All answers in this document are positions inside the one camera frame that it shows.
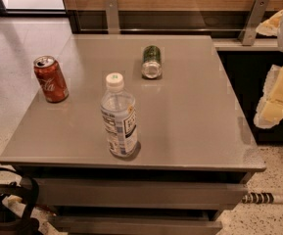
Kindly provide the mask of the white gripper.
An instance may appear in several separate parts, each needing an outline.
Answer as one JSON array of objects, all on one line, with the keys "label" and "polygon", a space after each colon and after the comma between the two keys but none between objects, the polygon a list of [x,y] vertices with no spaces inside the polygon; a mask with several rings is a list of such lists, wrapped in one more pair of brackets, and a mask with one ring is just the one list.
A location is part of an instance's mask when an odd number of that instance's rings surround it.
[{"label": "white gripper", "polygon": [[[283,9],[260,23],[256,28],[256,33],[264,36],[277,36],[278,48],[283,52]],[[254,124],[258,128],[268,129],[279,124],[283,119],[283,66],[271,66],[262,92]]]}]

